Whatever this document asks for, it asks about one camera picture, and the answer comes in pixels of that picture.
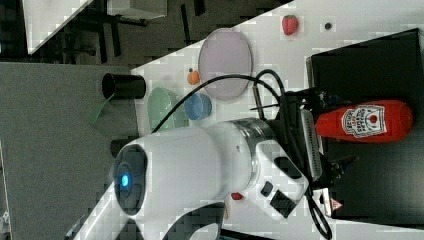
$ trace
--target black mug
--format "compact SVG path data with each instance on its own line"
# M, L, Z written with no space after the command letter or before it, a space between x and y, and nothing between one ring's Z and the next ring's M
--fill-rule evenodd
M115 139L110 142L110 153L112 157L116 158L118 156L119 151L127 145L128 143L138 139L139 136L129 136L127 139Z
M142 99L146 94L146 81L140 75L106 73L102 81L105 99Z

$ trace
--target gray carpet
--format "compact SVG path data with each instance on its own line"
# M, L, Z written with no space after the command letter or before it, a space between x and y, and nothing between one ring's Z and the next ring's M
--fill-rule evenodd
M0 63L0 138L13 240L63 239L104 192L110 141L138 133L133 101L104 101L105 73L125 67Z

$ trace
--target ketchup bottle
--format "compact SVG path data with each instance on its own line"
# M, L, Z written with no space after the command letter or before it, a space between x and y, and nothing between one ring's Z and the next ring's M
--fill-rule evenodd
M319 116L315 125L322 137L352 142L386 143L406 137L412 110L397 100L381 100L340 108Z

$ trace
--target warning sticker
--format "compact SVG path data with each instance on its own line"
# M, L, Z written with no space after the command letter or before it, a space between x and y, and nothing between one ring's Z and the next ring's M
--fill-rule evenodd
M336 200L330 198L331 201L331 209L333 209L333 211L336 211L337 209L343 207L343 204L337 202Z

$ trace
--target blue light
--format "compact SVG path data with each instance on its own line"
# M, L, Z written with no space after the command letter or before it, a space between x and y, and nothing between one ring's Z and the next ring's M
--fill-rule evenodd
M128 179L128 175L127 174L125 174L124 176L122 176L122 179L121 179L121 182L122 182L122 186L123 187L126 187L126 186L128 186L128 181L129 179Z

